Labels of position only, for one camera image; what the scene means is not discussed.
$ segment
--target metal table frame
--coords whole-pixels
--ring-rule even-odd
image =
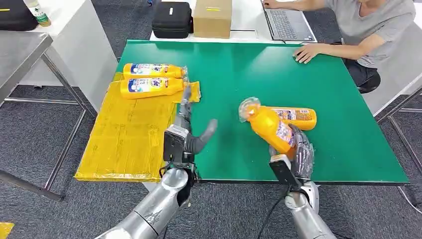
[[[411,108],[404,108],[405,105],[407,103],[409,103],[411,100],[413,100],[414,98],[416,98],[417,96],[419,96],[420,94],[422,94],[422,86],[420,86],[417,90],[415,90],[412,94],[410,94],[408,97],[406,97],[406,99],[404,99],[403,101],[401,101],[397,106],[395,106],[394,108],[392,108],[390,111],[388,111],[384,116],[380,117],[377,120],[377,123],[380,124],[382,123],[385,119],[388,119],[390,121],[390,123],[393,125],[394,130],[397,132],[397,134],[400,137],[400,140],[402,141],[402,143],[405,145],[407,151],[409,152],[414,164],[416,165],[416,167],[418,168],[419,172],[422,174],[422,163],[419,160],[418,156],[416,155],[416,152],[413,150],[412,146],[410,145],[409,141],[407,140],[405,134],[403,133],[403,131],[400,129],[399,124],[396,122],[396,120],[394,119],[394,114],[396,112],[407,112],[407,113],[422,113],[422,109],[411,109]],[[410,200],[408,199],[408,197],[406,196],[406,194],[404,193],[403,189],[401,189],[400,187],[397,187],[400,191],[400,193],[404,196],[404,198],[407,200],[407,202],[419,213],[421,213],[421,211],[417,208],[417,204],[413,204],[410,202]]]
[[[51,43],[53,42],[53,39],[46,35],[44,40],[39,44],[39,46],[32,52],[30,56],[26,58],[26,60],[19,66],[19,68],[9,77],[9,79],[6,81],[6,83],[2,86],[3,93],[4,91],[8,90],[9,95],[13,91],[13,89],[16,87],[16,84],[22,79],[23,76],[26,75],[26,73],[29,72],[31,67],[34,65],[34,63],[41,58],[41,60],[44,61],[44,63],[48,66],[48,68],[54,73],[54,75],[57,77],[57,79],[60,81],[60,83],[66,88],[66,90],[75,98],[75,101],[63,101],[63,100],[46,100],[46,99],[29,99],[29,98],[12,98],[12,97],[6,97],[4,98],[5,102],[29,102],[29,103],[43,103],[43,104],[61,104],[61,105],[79,105],[83,110],[81,114],[78,117],[77,122],[75,123],[72,132],[70,133],[66,144],[63,148],[63,150],[60,153],[59,158],[56,161],[56,165],[53,168],[53,171],[51,172],[47,182],[45,183],[44,187],[38,187],[37,185],[34,185],[26,180],[23,180],[21,178],[18,178],[10,173],[7,173],[3,170],[0,170],[0,179],[4,180],[6,182],[12,183],[14,185],[17,185],[19,187],[22,187],[24,189],[27,189],[31,192],[37,193],[39,195],[45,196],[47,198],[61,201],[64,196],[56,194],[51,192],[51,187],[54,183],[54,180],[57,177],[57,173],[60,170],[60,167],[63,164],[63,161],[69,151],[70,145],[72,144],[72,141],[76,135],[76,132],[81,125],[81,122],[85,116],[85,114],[88,112],[88,115],[95,118],[95,114],[92,110],[90,110],[87,105],[83,102],[83,100],[78,96],[78,94],[75,92],[75,90],[69,85],[69,82],[66,80],[62,72],[57,68],[57,66],[53,63],[52,59],[47,55],[46,51],[50,47]]]

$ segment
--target robotic hand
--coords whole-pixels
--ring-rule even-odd
[[[174,124],[164,132],[164,161],[161,181],[119,224],[96,239],[155,239],[170,219],[189,203],[197,178],[195,154],[201,152],[215,133],[217,120],[211,120],[199,137],[191,134],[191,88],[186,87]]]
[[[277,155],[277,151],[270,146],[272,156],[270,167],[279,181],[289,185],[284,203],[293,215],[300,239],[335,239],[334,234],[318,215],[318,187],[310,180],[314,163],[314,148],[300,129],[292,124],[289,126],[294,132],[296,141],[294,158]]]

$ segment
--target laptop keyboard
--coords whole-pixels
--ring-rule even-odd
[[[285,11],[272,11],[275,30],[279,36],[284,39],[296,39],[296,33],[290,25],[289,18]]]

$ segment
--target black bag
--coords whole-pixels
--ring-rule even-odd
[[[30,31],[38,22],[22,0],[0,0],[0,30]]]
[[[187,2],[158,3],[152,20],[157,38],[186,38],[193,32],[192,10]]]

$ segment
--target cable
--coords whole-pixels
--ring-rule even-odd
[[[164,234],[163,234],[163,239],[166,239],[166,235],[167,235],[167,228],[169,227],[169,225],[166,226],[166,229],[164,230]]]
[[[271,214],[273,213],[273,211],[276,208],[276,206],[287,196],[287,194],[289,193],[289,191],[290,191],[290,185],[288,186],[288,188],[285,191],[285,193],[282,194],[282,196],[277,200],[277,202],[273,205],[273,207],[268,212],[267,216],[265,217],[264,223],[262,224],[261,229],[259,230],[258,236],[256,237],[257,239],[260,239],[261,238],[262,232],[264,231],[264,228],[267,225],[268,220],[270,219]],[[343,238],[343,239],[353,239],[353,238],[349,238],[349,237],[343,236],[343,235],[338,234],[338,233],[335,233],[335,232],[332,232],[332,233],[334,235],[338,236],[338,237]]]
[[[261,234],[264,231],[265,225],[267,225],[268,219],[270,219],[270,216],[273,213],[273,210],[276,208],[277,204],[279,204],[279,202],[281,202],[287,196],[287,194],[289,193],[289,191],[290,191],[290,185],[287,187],[285,193],[283,193],[281,195],[281,197],[277,200],[277,202],[273,205],[273,207],[268,212],[267,217],[265,218],[264,223],[262,224],[261,229],[259,230],[257,239],[260,239],[261,238]]]
[[[400,191],[400,193],[402,193],[402,196],[406,199],[407,203],[409,203],[410,206],[413,209],[415,209],[419,214],[422,214],[422,212],[410,202],[409,198],[406,196],[406,193],[403,191],[403,189],[401,187],[397,187],[397,189]]]
[[[348,238],[348,237],[345,237],[345,236],[343,236],[343,235],[341,235],[341,234],[338,234],[338,233],[335,233],[335,232],[332,232],[334,235],[336,235],[336,236],[338,236],[338,237],[341,237],[341,238],[343,238],[343,239],[353,239],[353,238]]]

